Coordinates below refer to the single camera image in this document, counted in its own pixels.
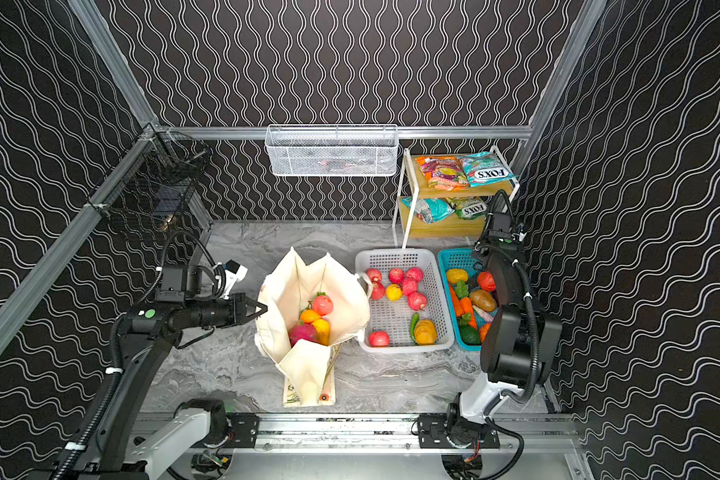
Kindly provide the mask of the pink dragon fruit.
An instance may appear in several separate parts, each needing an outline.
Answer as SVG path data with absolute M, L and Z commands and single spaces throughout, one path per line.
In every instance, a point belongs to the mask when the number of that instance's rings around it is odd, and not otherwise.
M 294 347 L 299 341 L 319 344 L 319 335 L 312 324 L 298 324 L 288 332 L 289 342 Z

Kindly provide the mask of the orange tangerine with leaf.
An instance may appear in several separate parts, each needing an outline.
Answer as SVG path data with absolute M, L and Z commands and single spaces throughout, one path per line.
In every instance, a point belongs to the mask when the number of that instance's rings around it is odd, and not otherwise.
M 322 316 L 313 309 L 305 309 L 300 313 L 299 322 L 301 324 L 312 324 L 316 320 L 320 320 Z

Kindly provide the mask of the floral canvas grocery bag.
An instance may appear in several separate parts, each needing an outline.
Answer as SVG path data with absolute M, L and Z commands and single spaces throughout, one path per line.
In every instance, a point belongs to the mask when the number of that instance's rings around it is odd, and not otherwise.
M 295 249 L 265 277 L 254 341 L 284 376 L 284 407 L 335 403 L 334 364 L 344 343 L 365 334 L 372 287 L 329 254 L 306 263 Z

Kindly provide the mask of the yellow lemon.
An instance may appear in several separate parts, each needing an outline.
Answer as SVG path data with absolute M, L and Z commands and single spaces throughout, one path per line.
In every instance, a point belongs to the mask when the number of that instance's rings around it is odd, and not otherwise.
M 316 342 L 328 346 L 330 344 L 331 327 L 328 320 L 319 318 L 311 323 L 315 330 Z

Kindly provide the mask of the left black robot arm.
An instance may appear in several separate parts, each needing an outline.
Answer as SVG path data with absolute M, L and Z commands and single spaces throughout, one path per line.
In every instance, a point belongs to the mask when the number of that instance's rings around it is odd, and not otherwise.
M 116 320 L 105 380 L 73 438 L 53 466 L 31 479 L 158 479 L 193 446 L 234 440 L 222 401 L 192 400 L 169 424 L 140 444 L 131 435 L 150 385 L 172 350 L 185 349 L 187 330 L 205 336 L 245 325 L 267 312 L 265 304 L 234 293 L 227 300 L 144 301 Z

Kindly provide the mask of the teal Fox's candy bag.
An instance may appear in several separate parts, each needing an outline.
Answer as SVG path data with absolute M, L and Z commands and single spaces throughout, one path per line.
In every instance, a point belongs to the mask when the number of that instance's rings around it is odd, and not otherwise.
M 461 156 L 459 161 L 471 188 L 478 188 L 515 177 L 507 164 L 492 152 Z

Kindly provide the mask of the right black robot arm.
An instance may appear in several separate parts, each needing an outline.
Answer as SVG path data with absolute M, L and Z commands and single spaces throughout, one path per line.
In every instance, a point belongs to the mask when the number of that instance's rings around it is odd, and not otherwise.
M 527 403 L 551 372 L 562 324 L 542 311 L 521 236 L 511 213 L 491 213 L 473 247 L 494 278 L 498 309 L 481 344 L 481 373 L 448 407 L 446 438 L 455 447 L 479 445 L 497 429 L 493 414 L 508 401 Z

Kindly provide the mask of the red tomato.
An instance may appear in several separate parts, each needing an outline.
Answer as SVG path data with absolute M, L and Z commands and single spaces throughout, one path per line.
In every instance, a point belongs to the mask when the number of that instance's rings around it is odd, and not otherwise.
M 496 281 L 489 271 L 483 271 L 477 275 L 477 284 L 486 292 L 494 292 L 497 290 Z

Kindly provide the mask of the brown potato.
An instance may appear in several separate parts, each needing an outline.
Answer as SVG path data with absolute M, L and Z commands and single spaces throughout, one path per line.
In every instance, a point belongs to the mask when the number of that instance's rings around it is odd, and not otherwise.
M 498 304 L 490 292 L 483 289 L 473 290 L 469 294 L 472 305 L 485 312 L 493 312 L 498 308 Z

